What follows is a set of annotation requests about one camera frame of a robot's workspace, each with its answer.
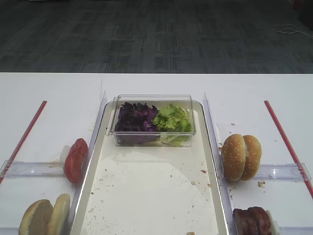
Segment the white onion slice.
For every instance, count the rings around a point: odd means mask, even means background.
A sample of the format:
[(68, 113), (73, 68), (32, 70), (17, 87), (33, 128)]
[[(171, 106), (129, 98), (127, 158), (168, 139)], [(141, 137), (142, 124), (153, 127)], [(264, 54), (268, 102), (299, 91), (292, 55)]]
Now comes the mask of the white onion slice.
[(70, 151), (70, 146), (68, 146), (68, 145), (65, 145), (64, 147), (63, 147), (63, 149), (62, 149), (62, 151), (61, 151), (61, 154), (60, 154), (60, 162), (61, 163), (65, 163), (65, 160), (66, 160), (66, 158), (67, 158), (67, 156), (68, 156), (68, 154), (69, 154), (69, 151)]

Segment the purple cabbage shreds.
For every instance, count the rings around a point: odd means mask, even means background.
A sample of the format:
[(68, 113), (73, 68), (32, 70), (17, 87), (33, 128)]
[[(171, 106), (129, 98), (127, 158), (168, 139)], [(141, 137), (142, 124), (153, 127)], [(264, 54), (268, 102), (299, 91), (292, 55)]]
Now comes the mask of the purple cabbage shreds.
[[(156, 126), (152, 124), (158, 114), (154, 105), (149, 107), (146, 103), (129, 103), (121, 105), (116, 132), (155, 132)], [(116, 141), (119, 145), (141, 145), (158, 140), (156, 135), (119, 135)]]

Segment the right clear long divider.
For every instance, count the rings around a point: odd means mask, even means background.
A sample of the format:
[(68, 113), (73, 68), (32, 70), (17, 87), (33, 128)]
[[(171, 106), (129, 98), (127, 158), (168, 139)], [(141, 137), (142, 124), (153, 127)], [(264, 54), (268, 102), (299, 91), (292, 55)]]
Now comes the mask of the right clear long divider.
[(227, 181), (224, 177), (223, 164), (220, 158), (218, 142), (216, 140), (216, 130), (213, 117), (211, 114), (210, 104), (206, 93), (203, 95), (203, 108), (206, 119), (206, 126), (212, 151), (213, 164), (215, 169), (215, 177), (217, 180), (217, 187), (219, 191), (220, 202), (223, 211), (224, 225), (227, 235), (237, 235), (237, 227), (234, 221), (232, 206), (227, 188)]

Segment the left clear long divider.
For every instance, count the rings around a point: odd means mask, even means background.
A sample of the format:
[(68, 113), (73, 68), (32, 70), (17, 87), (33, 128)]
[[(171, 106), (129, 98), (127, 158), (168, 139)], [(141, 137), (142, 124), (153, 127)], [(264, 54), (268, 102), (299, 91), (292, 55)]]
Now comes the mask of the left clear long divider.
[(88, 153), (87, 153), (87, 155), (83, 161), (82, 167), (81, 167), (82, 177), (81, 177), (81, 180), (75, 189), (75, 194), (74, 194), (72, 204), (70, 207), (69, 216), (68, 216), (67, 222), (65, 223), (65, 227), (64, 227), (64, 230), (62, 232), (62, 235), (69, 235), (70, 234), (73, 222), (74, 222), (75, 217), (77, 215), (78, 205), (79, 205), (80, 199), (81, 199), (82, 194), (83, 194), (84, 184), (86, 182), (86, 177), (87, 177), (88, 170), (90, 167), (90, 162), (92, 160), (92, 155), (93, 155), (94, 147), (96, 144), (97, 136), (98, 136), (98, 133), (100, 130), (100, 126), (101, 126), (101, 122), (103, 119), (103, 113), (104, 113), (106, 104), (107, 104), (107, 95), (106, 95), (106, 91), (104, 91), (103, 97), (102, 97), (102, 100), (100, 103), (100, 107), (99, 107), (99, 112), (98, 112), (96, 122), (94, 125), (94, 129), (93, 129), (91, 139), (89, 142)]

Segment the clear holder lower right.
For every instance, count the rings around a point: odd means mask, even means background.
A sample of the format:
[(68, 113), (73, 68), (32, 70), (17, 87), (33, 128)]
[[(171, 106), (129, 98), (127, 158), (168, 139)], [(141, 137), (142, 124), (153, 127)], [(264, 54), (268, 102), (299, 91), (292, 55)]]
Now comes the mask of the clear holder lower right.
[(313, 227), (279, 227), (281, 235), (313, 235)]

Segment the sesame bun top right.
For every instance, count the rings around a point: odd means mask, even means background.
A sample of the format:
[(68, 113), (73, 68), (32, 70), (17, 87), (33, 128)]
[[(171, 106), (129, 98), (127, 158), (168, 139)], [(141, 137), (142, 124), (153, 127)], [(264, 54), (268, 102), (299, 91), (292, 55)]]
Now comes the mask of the sesame bun top right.
[(241, 180), (247, 181), (252, 179), (260, 165), (262, 148), (257, 138), (252, 135), (243, 136), (246, 144), (246, 163)]

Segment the green lettuce leaves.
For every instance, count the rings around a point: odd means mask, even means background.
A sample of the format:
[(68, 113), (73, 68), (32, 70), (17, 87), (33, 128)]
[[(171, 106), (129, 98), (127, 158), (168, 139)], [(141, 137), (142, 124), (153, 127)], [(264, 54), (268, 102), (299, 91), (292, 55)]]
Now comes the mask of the green lettuce leaves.
[[(160, 132), (191, 132), (192, 127), (187, 113), (179, 106), (170, 104), (161, 108), (152, 124)], [(182, 146), (188, 136), (162, 135), (160, 141), (172, 146)]]

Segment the brown meat patty right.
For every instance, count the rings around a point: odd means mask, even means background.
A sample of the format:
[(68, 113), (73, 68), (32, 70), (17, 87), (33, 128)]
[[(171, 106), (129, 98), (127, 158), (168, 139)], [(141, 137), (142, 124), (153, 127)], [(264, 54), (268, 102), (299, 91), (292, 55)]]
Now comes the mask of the brown meat patty right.
[(259, 235), (271, 235), (271, 222), (266, 211), (261, 207), (250, 207), (247, 209), (256, 222)]

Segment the red tomato slice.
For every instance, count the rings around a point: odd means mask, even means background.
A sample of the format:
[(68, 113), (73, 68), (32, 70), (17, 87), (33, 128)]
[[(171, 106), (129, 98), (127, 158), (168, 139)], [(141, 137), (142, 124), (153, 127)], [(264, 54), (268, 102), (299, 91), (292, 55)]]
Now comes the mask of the red tomato slice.
[(82, 176), (82, 165), (89, 152), (88, 145), (83, 138), (79, 138), (71, 146), (64, 163), (64, 174), (73, 183), (79, 183)]

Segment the clear holder upper right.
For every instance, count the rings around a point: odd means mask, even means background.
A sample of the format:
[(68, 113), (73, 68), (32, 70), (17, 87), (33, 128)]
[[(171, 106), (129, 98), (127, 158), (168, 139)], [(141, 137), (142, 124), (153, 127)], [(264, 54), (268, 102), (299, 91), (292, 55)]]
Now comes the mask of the clear holder upper right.
[(305, 164), (261, 164), (253, 180), (310, 181)]

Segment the brown meat patty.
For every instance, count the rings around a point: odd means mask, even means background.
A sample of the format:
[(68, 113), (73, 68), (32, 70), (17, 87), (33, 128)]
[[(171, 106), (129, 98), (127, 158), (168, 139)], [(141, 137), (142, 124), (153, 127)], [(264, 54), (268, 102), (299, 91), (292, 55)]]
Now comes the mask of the brown meat patty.
[(252, 223), (248, 221), (249, 215), (247, 210), (234, 209), (234, 219), (239, 235), (252, 235), (252, 229), (254, 228)]
[(259, 235), (271, 235), (271, 222), (266, 211), (261, 207), (250, 207), (247, 209), (256, 222)]

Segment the white slice behind patties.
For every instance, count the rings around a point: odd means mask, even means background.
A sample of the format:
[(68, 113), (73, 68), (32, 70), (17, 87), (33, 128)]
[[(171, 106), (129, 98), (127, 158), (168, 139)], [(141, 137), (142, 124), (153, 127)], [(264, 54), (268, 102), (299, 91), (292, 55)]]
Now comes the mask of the white slice behind patties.
[(278, 223), (275, 220), (273, 220), (270, 211), (266, 210), (266, 213), (267, 213), (269, 220), (270, 220), (270, 223), (271, 223), (271, 227), (270, 227), (271, 234), (272, 235), (281, 235), (281, 231), (280, 231), (280, 228), (278, 226)]

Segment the right red tape strip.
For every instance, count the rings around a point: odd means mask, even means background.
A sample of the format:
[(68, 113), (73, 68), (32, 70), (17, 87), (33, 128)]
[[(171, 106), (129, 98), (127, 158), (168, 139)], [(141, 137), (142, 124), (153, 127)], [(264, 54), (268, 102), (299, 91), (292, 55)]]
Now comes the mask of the right red tape strip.
[(298, 158), (294, 148), (292, 147), (292, 145), (291, 145), (291, 143), (290, 143), (290, 141), (289, 141), (289, 139), (288, 139), (288, 137), (287, 137), (283, 127), (282, 127), (282, 125), (280, 124), (280, 122), (279, 122), (279, 120), (278, 120), (278, 118), (277, 118), (277, 116), (276, 116), (272, 106), (270, 105), (269, 101), (265, 100), (264, 104), (265, 104), (265, 106), (266, 106), (266, 108), (267, 108), (267, 110), (268, 110), (268, 112), (269, 112), (269, 114), (270, 114), (270, 116), (271, 116), (271, 118), (272, 118), (276, 128), (278, 129), (278, 131), (279, 131), (279, 133), (280, 133), (280, 135), (281, 135), (281, 137), (282, 137), (282, 139), (283, 139), (283, 141), (284, 141), (284, 143), (285, 143), (285, 145), (286, 145), (286, 147), (287, 147), (287, 149), (288, 149), (288, 151), (289, 151), (289, 153), (290, 153), (294, 163), (297, 165), (298, 171), (300, 172), (300, 174), (301, 174), (301, 176), (303, 178), (303, 181), (304, 181), (304, 183), (305, 183), (305, 185), (306, 185), (306, 187), (307, 187), (307, 189), (308, 189), (308, 191), (309, 191), (309, 193), (310, 193), (310, 195), (312, 197), (313, 196), (313, 186), (312, 186), (311, 181), (309, 179), (308, 173), (304, 170), (304, 166), (301, 164), (301, 162), (300, 162), (300, 160), (299, 160), (299, 158)]

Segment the white metal tray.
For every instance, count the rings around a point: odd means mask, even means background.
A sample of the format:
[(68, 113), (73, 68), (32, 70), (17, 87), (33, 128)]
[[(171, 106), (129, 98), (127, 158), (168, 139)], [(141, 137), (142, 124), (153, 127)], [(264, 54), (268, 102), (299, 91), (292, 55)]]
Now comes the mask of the white metal tray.
[(70, 230), (73, 235), (226, 235), (203, 107), (190, 147), (116, 146), (99, 127)]

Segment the clear long divider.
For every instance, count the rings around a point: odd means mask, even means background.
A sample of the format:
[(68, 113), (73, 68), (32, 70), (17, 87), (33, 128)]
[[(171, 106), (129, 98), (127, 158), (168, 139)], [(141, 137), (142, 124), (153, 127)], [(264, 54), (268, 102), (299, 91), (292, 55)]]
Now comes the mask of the clear long divider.
[(206, 93), (203, 95), (203, 108), (206, 119), (206, 126), (212, 151), (213, 164), (215, 169), (215, 177), (217, 180), (217, 187), (219, 191), (220, 202), (223, 211), (224, 225), (227, 235), (237, 235), (237, 227), (234, 221), (232, 206), (227, 188), (227, 181), (224, 177), (223, 164), (220, 158), (218, 142), (216, 140), (216, 130), (213, 117), (211, 114), (210, 104)]
[(62, 232), (62, 235), (69, 235), (70, 234), (73, 222), (74, 222), (75, 217), (77, 215), (78, 205), (79, 205), (80, 199), (81, 199), (82, 194), (83, 194), (84, 184), (86, 182), (86, 177), (87, 177), (88, 170), (90, 167), (90, 162), (92, 160), (92, 155), (93, 155), (94, 147), (96, 144), (97, 136), (98, 136), (98, 133), (100, 130), (100, 126), (101, 126), (101, 122), (103, 119), (103, 113), (104, 113), (106, 104), (107, 104), (107, 95), (106, 95), (106, 91), (104, 91), (103, 97), (102, 97), (102, 100), (100, 103), (100, 107), (99, 107), (99, 112), (98, 112), (96, 122), (94, 125), (94, 129), (93, 129), (91, 139), (89, 142), (88, 153), (87, 153), (87, 155), (83, 161), (82, 167), (81, 167), (82, 177), (81, 177), (81, 180), (75, 189), (75, 194), (74, 194), (72, 204), (70, 207), (69, 216), (68, 216), (67, 222), (65, 223), (65, 227), (64, 227), (64, 230)]

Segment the clear holder upper left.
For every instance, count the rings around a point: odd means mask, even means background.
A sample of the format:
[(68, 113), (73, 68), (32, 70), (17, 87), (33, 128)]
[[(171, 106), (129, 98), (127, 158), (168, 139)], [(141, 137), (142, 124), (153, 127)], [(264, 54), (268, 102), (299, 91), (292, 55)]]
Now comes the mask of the clear holder upper left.
[(64, 177), (64, 170), (60, 162), (5, 161), (0, 168), (0, 177)]

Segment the clear holder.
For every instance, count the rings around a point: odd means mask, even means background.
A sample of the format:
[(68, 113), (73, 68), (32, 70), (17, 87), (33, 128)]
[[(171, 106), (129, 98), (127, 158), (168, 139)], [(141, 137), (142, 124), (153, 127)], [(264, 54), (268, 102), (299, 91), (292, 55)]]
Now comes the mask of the clear holder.
[(313, 235), (313, 227), (279, 227), (281, 235)]
[(253, 180), (310, 181), (305, 164), (261, 164)]
[(64, 170), (60, 162), (5, 161), (0, 168), (0, 177), (64, 177)]

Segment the sesame bun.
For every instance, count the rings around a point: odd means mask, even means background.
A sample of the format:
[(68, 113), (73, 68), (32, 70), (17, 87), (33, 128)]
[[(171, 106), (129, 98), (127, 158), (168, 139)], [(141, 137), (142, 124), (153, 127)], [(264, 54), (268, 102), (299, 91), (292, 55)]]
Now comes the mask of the sesame bun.
[(243, 136), (240, 134), (229, 136), (222, 146), (221, 157), (225, 178), (238, 181), (246, 164), (246, 144)]
[(247, 181), (252, 179), (260, 165), (262, 148), (257, 138), (252, 135), (243, 136), (246, 144), (246, 163), (241, 180)]

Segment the brown meat patty left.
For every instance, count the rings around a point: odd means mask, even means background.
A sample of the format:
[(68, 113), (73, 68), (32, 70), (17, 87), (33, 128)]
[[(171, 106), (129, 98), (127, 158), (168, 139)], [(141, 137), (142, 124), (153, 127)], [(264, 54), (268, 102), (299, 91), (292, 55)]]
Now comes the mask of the brown meat patty left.
[(252, 223), (248, 221), (249, 215), (247, 210), (234, 209), (234, 219), (239, 235), (252, 235), (252, 229), (254, 228)]

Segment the red tape strip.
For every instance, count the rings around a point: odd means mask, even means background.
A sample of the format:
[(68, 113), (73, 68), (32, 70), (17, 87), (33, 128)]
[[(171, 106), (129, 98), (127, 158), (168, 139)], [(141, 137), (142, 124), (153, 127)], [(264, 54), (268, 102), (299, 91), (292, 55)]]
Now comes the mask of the red tape strip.
[(21, 149), (22, 145), (24, 144), (25, 140), (27, 139), (29, 133), (31, 132), (33, 126), (35, 125), (36, 121), (38, 120), (39, 116), (41, 115), (43, 109), (45, 108), (47, 104), (47, 101), (44, 100), (40, 107), (38, 108), (37, 112), (35, 113), (33, 119), (31, 120), (31, 122), (29, 123), (27, 129), (25, 130), (24, 134), (22, 135), (20, 141), (18, 142), (17, 146), (15, 147), (13, 153), (11, 154), (9, 160), (7, 160), (5, 163), (4, 163), (4, 169), (1, 171), (0, 173), (0, 182), (2, 183), (3, 180), (4, 180), (4, 177), (7, 173), (7, 171), (9, 170), (12, 162), (15, 160), (15, 157), (17, 156), (19, 150)]
[(292, 147), (292, 145), (291, 145), (291, 143), (290, 143), (290, 141), (289, 141), (289, 139), (288, 139), (288, 137), (287, 137), (283, 127), (282, 127), (282, 125), (280, 124), (280, 122), (279, 122), (279, 120), (278, 120), (278, 118), (277, 118), (277, 116), (276, 116), (272, 106), (270, 105), (269, 101), (265, 100), (264, 104), (265, 104), (265, 106), (266, 106), (266, 108), (267, 108), (267, 110), (268, 110), (268, 112), (269, 112), (269, 114), (270, 114), (270, 116), (271, 116), (271, 118), (272, 118), (276, 128), (278, 129), (278, 131), (279, 131), (279, 133), (280, 133), (280, 135), (281, 135), (281, 137), (282, 137), (282, 139), (283, 139), (283, 141), (284, 141), (284, 143), (285, 143), (285, 145), (286, 145), (286, 147), (287, 147), (287, 149), (288, 149), (288, 151), (289, 151), (289, 153), (290, 153), (294, 163), (297, 165), (298, 171), (300, 172), (300, 174), (301, 174), (301, 176), (303, 178), (303, 181), (304, 181), (304, 183), (305, 183), (305, 185), (306, 185), (306, 187), (307, 187), (307, 189), (308, 189), (308, 191), (309, 191), (309, 193), (310, 193), (310, 195), (312, 197), (313, 196), (313, 186), (312, 186), (311, 181), (309, 179), (308, 173), (304, 170), (304, 166), (301, 164), (301, 162), (300, 162), (300, 160), (299, 160), (299, 158), (298, 158), (294, 148)]

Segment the clear plastic container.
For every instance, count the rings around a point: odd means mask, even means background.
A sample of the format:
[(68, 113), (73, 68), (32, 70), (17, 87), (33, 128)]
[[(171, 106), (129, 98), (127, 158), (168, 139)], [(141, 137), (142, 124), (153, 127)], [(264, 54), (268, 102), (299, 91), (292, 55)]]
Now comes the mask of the clear plastic container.
[[(155, 132), (116, 132), (115, 125), (118, 122), (118, 115), (121, 108), (125, 102), (141, 103), (147, 104), (149, 107), (155, 106), (158, 111), (161, 108), (165, 108), (170, 104), (181, 107), (186, 113), (191, 123), (191, 132), (160, 132), (156, 130)], [(162, 135), (178, 135), (178, 136), (188, 136), (188, 139), (183, 143), (182, 146), (190, 146), (193, 137), (196, 134), (196, 125), (193, 111), (193, 100), (190, 95), (161, 95), (161, 94), (120, 94), (114, 98), (112, 102), (111, 116), (109, 119), (107, 127), (107, 136), (112, 136), (114, 138), (115, 144), (119, 145), (116, 141), (116, 137), (119, 135), (156, 135), (158, 140), (155, 142), (148, 142), (141, 145), (133, 146), (172, 146), (164, 144), (160, 141)]]

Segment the bun half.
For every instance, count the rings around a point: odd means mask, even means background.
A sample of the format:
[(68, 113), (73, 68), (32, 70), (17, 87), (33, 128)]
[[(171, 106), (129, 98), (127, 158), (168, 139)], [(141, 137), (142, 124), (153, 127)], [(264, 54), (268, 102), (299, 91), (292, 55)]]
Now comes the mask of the bun half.
[(25, 211), (19, 226), (19, 235), (46, 235), (52, 215), (52, 204), (42, 199), (31, 204)]
[(61, 194), (56, 199), (51, 218), (47, 227), (48, 235), (61, 235), (67, 221), (70, 209), (70, 195)]

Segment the sesame bun top left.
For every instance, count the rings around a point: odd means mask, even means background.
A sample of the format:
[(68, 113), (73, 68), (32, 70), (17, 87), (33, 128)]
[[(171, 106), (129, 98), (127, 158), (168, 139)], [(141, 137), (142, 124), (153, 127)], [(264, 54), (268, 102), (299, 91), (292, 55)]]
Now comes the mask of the sesame bun top left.
[(246, 144), (243, 136), (240, 134), (229, 136), (222, 146), (221, 157), (225, 178), (238, 181), (246, 164)]

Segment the left red tape strip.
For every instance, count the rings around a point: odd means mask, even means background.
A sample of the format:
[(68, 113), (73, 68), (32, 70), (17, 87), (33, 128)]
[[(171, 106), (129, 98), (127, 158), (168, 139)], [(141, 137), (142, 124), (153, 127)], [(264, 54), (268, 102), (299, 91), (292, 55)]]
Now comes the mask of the left red tape strip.
[(39, 116), (41, 115), (43, 109), (45, 108), (47, 104), (47, 101), (44, 100), (40, 107), (38, 108), (37, 112), (35, 113), (33, 119), (31, 120), (31, 122), (29, 123), (27, 129), (25, 130), (24, 134), (22, 135), (20, 141), (18, 142), (17, 146), (15, 147), (13, 153), (11, 154), (9, 160), (7, 160), (5, 163), (4, 163), (4, 169), (1, 171), (0, 173), (0, 182), (2, 183), (3, 180), (4, 180), (4, 177), (7, 173), (7, 171), (9, 170), (12, 162), (15, 160), (15, 157), (17, 156), (19, 150), (21, 149), (22, 145), (24, 144), (25, 140), (27, 139), (29, 133), (31, 132), (33, 126), (35, 125), (36, 121), (38, 120)]

